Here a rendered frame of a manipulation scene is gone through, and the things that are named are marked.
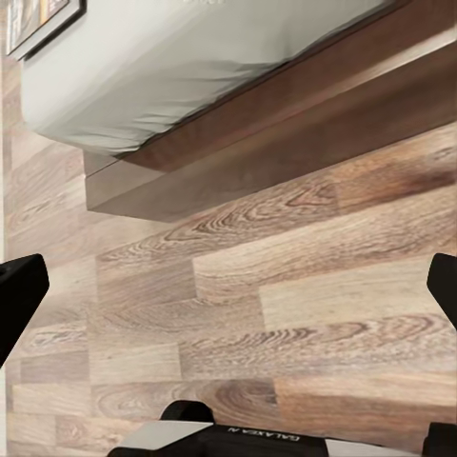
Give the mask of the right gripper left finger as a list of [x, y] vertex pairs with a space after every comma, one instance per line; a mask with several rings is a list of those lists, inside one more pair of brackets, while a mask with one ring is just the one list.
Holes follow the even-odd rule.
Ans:
[[0, 368], [49, 289], [41, 253], [0, 264]]

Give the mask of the hardback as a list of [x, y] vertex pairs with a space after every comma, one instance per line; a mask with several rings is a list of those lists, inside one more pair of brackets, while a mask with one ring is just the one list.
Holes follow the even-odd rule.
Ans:
[[18, 62], [81, 10], [82, 0], [9, 0], [7, 56]]

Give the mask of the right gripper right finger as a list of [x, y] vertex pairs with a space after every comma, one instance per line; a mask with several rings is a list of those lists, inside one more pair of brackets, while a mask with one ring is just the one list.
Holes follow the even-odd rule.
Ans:
[[442, 252], [433, 256], [427, 276], [427, 288], [451, 324], [457, 328], [457, 256]]

